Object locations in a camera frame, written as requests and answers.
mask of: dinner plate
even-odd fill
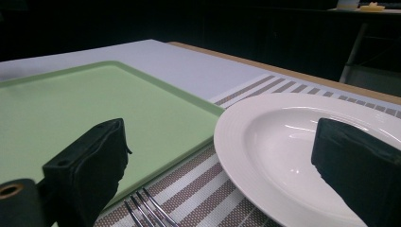
[[[239,190],[284,226],[366,226],[310,158],[321,117],[401,148],[401,120],[333,97],[271,94],[228,108],[215,128],[218,158]]]

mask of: striped placemat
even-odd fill
[[[249,96],[300,93],[355,102],[401,118],[401,106],[275,73],[262,75],[211,99],[228,108]],[[145,185],[181,226],[280,226],[252,205],[222,169],[213,144]],[[97,227],[133,226],[122,202],[97,220]]]

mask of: table surface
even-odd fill
[[[355,102],[401,118],[401,98],[319,79],[180,43],[153,40],[0,62],[0,80],[17,79],[97,61],[122,61],[189,93],[228,108],[248,96],[304,93]],[[213,143],[145,185],[182,226],[280,226],[255,208],[222,169]],[[119,202],[96,226],[132,226]]]
[[[338,10],[338,9],[330,9],[335,11],[351,11],[351,12],[363,12],[363,13],[401,13],[401,9],[383,9],[381,11],[362,11],[360,9],[355,10]]]

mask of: green tray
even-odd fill
[[[42,166],[82,134],[123,118],[133,154],[109,204],[211,142],[223,113],[117,61],[1,82],[0,106],[0,183],[37,183]]]

